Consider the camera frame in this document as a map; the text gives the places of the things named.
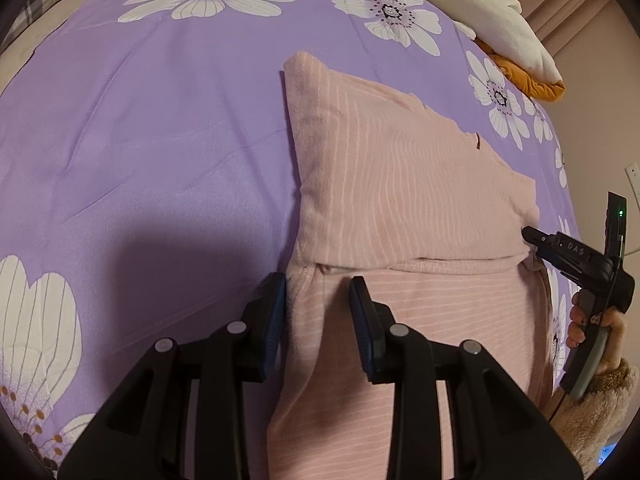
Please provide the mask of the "pink striped knit garment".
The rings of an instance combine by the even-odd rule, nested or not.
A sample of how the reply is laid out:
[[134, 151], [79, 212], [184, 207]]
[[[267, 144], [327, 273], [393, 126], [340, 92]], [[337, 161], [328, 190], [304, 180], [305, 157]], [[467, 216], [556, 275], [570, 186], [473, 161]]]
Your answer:
[[416, 96], [299, 52], [284, 82], [300, 180], [275, 479], [382, 479], [393, 389], [360, 364], [350, 280], [431, 340], [479, 341], [537, 406], [553, 389], [536, 184]]

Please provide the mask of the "fluffy beige sleeve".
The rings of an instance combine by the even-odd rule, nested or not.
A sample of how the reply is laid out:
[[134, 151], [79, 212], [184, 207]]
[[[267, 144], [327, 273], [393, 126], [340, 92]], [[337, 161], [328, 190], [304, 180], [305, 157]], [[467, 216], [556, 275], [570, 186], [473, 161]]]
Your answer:
[[586, 478], [598, 468], [606, 441], [620, 429], [638, 382], [638, 368], [622, 359], [616, 370], [594, 376], [580, 400], [566, 398], [551, 419]]

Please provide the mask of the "purple floral bed sheet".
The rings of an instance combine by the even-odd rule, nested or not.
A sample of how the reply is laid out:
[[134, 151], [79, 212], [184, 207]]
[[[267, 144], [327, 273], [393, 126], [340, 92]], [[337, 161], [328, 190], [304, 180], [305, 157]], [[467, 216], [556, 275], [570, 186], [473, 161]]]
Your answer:
[[1, 95], [1, 409], [46, 478], [157, 339], [286, 266], [301, 50], [480, 134], [576, 232], [548, 113], [431, 0], [87, 0]]

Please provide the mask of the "white wall socket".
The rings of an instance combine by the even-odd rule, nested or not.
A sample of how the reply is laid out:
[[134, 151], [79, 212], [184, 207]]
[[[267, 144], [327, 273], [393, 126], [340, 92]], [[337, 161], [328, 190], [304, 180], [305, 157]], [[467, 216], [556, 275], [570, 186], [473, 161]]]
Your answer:
[[636, 162], [633, 162], [625, 168], [626, 176], [631, 186], [634, 196], [640, 197], [640, 168]]

